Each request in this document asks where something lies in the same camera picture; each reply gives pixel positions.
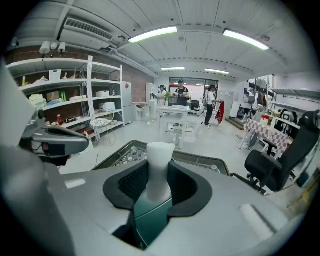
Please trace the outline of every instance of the ceiling light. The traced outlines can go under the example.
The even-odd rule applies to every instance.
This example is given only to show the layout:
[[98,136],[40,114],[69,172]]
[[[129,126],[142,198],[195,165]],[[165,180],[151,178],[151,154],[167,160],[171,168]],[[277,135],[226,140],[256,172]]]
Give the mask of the ceiling light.
[[216,72],[216,73],[221,73],[221,74],[229,74],[229,72],[227,72],[227,71],[216,70],[216,69],[210,69],[210,68],[206,68],[204,71]]
[[164,67],[161,70],[184,70],[184,67]]
[[237,33],[237,32],[231,31],[231,30],[227,30],[226,29],[223,32],[223,35],[227,36],[227,37],[239,39],[239,40],[244,41],[244,42],[246,42],[248,44],[251,44],[251,45],[253,45],[255,47],[258,47],[258,48],[260,48],[261,50],[264,50],[264,51],[269,49],[269,47],[267,45],[255,40],[255,39],[253,39],[251,37],[248,37],[248,36],[246,36],[244,34],[240,34],[240,33]]
[[169,27],[160,28],[157,30],[152,30],[147,33],[137,35],[135,37],[130,38],[128,41],[130,43],[137,43],[144,39],[153,38],[153,37],[164,35],[164,34],[176,33],[176,32],[178,32],[176,26],[169,26]]

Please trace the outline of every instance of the brick wall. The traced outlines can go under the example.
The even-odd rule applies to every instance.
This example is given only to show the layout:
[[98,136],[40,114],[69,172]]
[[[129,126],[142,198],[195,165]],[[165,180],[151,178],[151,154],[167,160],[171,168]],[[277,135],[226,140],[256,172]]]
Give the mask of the brick wall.
[[[25,47],[25,48],[19,48],[16,50],[8,51],[5,53],[4,58],[7,64],[11,64],[14,62],[19,62],[19,61],[25,61],[25,60],[30,60],[30,59],[38,59],[41,58],[41,54],[39,53],[39,46],[30,46],[30,47]],[[140,99],[142,101],[146,100],[146,83],[153,83],[154,78],[139,71],[138,69],[131,67],[130,65],[127,65],[125,63],[121,63],[118,60],[112,59],[110,57],[104,56],[97,54],[95,52],[89,52],[89,51],[84,51],[80,49],[75,49],[75,48],[66,48],[66,51],[63,53],[62,57],[63,58],[72,58],[72,59],[80,59],[80,60],[87,60],[88,56],[91,55],[93,56],[93,61],[99,62],[99,63],[104,63],[108,64],[114,67],[120,67],[122,64],[122,80],[126,82],[131,82],[132,83],[132,101],[139,101]],[[60,54],[55,51],[53,53],[53,57],[59,57]],[[33,74],[33,75],[28,75],[26,76],[26,82],[29,84],[34,83],[36,80],[40,79],[43,76],[43,73],[38,73],[38,74]],[[111,80],[118,80],[120,76],[120,72],[116,71],[111,74]],[[46,73],[45,77],[49,79],[49,74]],[[97,79],[106,79],[109,80],[110,77],[109,75],[105,74],[100,74],[100,73],[93,73],[92,78],[97,78]],[[17,77],[16,82],[18,85],[22,84],[22,77]],[[52,92],[52,91],[61,91],[61,90],[51,90],[51,91],[46,91],[43,93],[43,97],[47,97],[47,93]],[[67,100],[70,97],[73,96],[78,96],[80,95],[79,89],[78,88],[66,88],[64,89],[66,93]],[[71,105],[66,105],[63,107],[59,108],[53,108],[49,109],[44,112],[44,117],[46,121],[50,121],[51,123],[57,120],[57,115],[61,115],[63,119],[71,118],[71,117],[76,117],[76,116],[82,116],[82,108],[80,103],[75,103]]]

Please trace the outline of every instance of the ceiling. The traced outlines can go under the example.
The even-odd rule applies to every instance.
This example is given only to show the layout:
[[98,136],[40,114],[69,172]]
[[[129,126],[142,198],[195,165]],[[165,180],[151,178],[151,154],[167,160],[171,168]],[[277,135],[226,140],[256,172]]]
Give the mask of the ceiling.
[[[46,0],[17,30],[20,46],[56,41],[67,17],[110,32],[117,53],[160,75],[165,67],[185,67],[188,72],[209,68],[227,70],[228,75],[219,75],[222,78],[243,81],[316,69],[308,37],[273,0]],[[128,42],[143,32],[173,25],[178,26],[177,33]],[[262,42],[261,36],[268,36],[264,43],[270,50],[223,36],[226,28]]]

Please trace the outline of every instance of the white floor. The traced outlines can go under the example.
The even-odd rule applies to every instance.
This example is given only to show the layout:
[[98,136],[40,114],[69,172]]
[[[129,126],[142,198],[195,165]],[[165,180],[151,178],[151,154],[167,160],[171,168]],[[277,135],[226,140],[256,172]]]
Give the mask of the white floor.
[[[245,169],[245,161],[250,151],[247,149],[239,149],[241,140],[235,135],[238,133],[240,136],[244,135],[241,131],[223,121],[219,126],[212,125],[210,129],[200,125],[204,120],[203,117],[189,116],[188,124],[189,131],[186,133],[182,152],[219,158],[225,161],[230,173],[237,173],[242,176],[247,175]],[[166,116],[160,119],[160,141],[172,142],[173,133],[175,130],[165,132]],[[70,174],[78,172],[88,172],[92,170],[97,164],[108,158],[115,151],[120,149],[126,143],[137,140],[145,143],[158,141],[158,122],[147,121],[133,122],[125,127],[116,128],[114,130],[116,142],[113,146],[110,145],[107,135],[105,134],[100,141],[93,142],[94,149],[83,155],[73,155],[68,160],[66,166],[60,168],[61,174]],[[110,134],[110,139],[113,142],[115,137]],[[258,150],[262,150],[262,146],[256,145]]]

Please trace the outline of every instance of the basket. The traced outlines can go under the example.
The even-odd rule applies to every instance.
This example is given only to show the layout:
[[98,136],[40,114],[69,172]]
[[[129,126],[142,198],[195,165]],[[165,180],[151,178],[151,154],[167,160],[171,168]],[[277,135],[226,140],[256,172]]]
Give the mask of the basket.
[[49,71],[49,80],[57,81],[61,79],[61,69],[55,69]]

